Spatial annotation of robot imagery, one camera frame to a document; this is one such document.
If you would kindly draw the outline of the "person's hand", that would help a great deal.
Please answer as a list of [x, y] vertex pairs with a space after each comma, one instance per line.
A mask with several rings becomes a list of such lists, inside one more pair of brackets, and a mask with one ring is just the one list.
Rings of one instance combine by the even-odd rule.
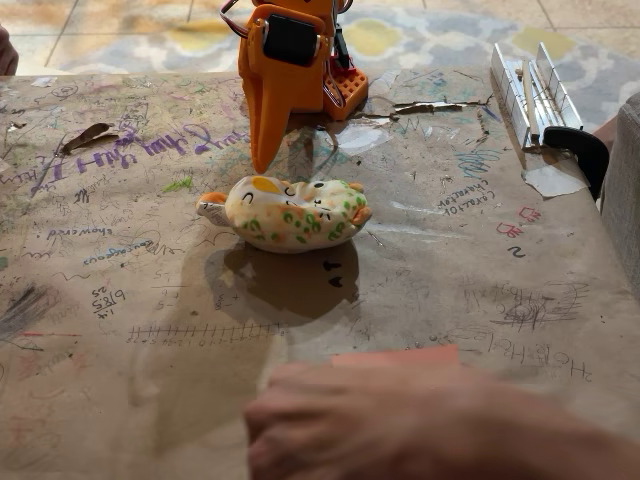
[[503, 470], [460, 366], [278, 368], [245, 410], [254, 479], [472, 479]]

